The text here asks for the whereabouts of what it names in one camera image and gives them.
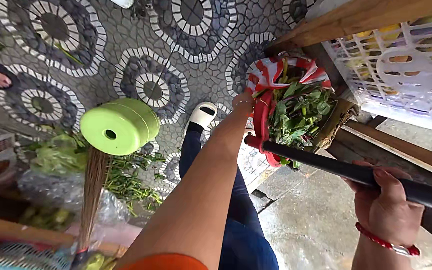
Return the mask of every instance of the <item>hand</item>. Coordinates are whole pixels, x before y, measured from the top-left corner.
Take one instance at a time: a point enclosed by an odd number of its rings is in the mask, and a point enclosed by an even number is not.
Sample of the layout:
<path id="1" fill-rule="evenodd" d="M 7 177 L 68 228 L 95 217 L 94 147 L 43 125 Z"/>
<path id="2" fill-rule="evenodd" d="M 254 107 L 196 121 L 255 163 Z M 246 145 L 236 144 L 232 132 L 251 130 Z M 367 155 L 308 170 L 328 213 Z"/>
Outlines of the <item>hand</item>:
<path id="1" fill-rule="evenodd" d="M 251 107 L 254 107 L 255 105 L 255 99 L 251 96 L 251 93 L 249 91 L 245 91 L 242 94 L 239 94 L 234 97 L 232 105 L 233 109 L 236 108 L 236 106 L 241 106 L 242 104 L 239 104 L 240 102 L 246 103 L 247 105 L 251 105 Z"/>
<path id="2" fill-rule="evenodd" d="M 356 160 L 353 164 L 373 167 Z M 411 180 L 411 175 L 397 168 L 374 167 L 374 178 L 381 193 L 343 179 L 356 192 L 354 205 L 359 223 L 382 240 L 411 247 L 418 236 L 424 206 L 407 201 L 404 187 L 396 179 Z"/>

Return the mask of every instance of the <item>fingernail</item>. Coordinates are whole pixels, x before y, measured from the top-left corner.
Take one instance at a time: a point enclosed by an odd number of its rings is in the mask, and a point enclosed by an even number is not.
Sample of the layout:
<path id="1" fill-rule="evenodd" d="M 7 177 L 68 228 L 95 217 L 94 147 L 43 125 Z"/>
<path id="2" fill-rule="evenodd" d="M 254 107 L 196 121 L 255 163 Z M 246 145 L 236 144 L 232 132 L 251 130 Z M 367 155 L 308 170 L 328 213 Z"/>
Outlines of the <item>fingernail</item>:
<path id="1" fill-rule="evenodd" d="M 379 177 L 385 177 L 385 176 L 387 176 L 387 172 L 384 171 L 384 170 L 382 170 L 382 169 L 376 169 L 375 170 L 375 174 L 376 174 L 376 176 L 379 176 Z"/>

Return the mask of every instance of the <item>orange sleeve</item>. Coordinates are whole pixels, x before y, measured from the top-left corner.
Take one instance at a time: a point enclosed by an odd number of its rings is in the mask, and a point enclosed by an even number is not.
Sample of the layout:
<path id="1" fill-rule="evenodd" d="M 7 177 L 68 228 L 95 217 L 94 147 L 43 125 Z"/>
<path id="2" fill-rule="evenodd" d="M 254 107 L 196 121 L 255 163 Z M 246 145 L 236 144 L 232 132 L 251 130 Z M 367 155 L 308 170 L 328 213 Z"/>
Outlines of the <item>orange sleeve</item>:
<path id="1" fill-rule="evenodd" d="M 208 270 L 208 267 L 186 255 L 160 254 L 143 258 L 120 270 Z"/>

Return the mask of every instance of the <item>green plastic spool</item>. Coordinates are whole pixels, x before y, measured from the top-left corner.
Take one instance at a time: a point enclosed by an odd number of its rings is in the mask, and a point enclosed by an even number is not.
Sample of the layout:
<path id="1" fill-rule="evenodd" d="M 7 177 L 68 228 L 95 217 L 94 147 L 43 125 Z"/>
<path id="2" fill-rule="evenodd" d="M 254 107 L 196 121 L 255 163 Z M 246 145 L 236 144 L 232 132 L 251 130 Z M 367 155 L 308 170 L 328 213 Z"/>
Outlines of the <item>green plastic spool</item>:
<path id="1" fill-rule="evenodd" d="M 159 133 L 159 118 L 144 102 L 123 98 L 86 112 L 81 133 L 96 149 L 114 156 L 136 152 Z"/>

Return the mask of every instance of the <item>black handle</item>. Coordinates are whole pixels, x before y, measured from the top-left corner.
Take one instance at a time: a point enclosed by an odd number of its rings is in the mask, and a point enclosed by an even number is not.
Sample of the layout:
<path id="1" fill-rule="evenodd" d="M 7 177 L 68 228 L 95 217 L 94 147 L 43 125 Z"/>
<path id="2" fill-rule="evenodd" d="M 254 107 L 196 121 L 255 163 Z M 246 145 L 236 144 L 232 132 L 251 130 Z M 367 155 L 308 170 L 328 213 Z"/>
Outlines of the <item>black handle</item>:
<path id="1" fill-rule="evenodd" d="M 311 167 L 351 179 L 352 181 L 369 187 L 380 188 L 375 181 L 372 168 L 338 161 L 326 156 L 297 150 L 270 141 L 264 142 L 262 148 L 265 151 L 288 158 L 292 161 L 304 163 Z M 408 179 L 399 179 L 399 181 L 403 184 L 408 201 L 432 208 L 432 186 Z"/>

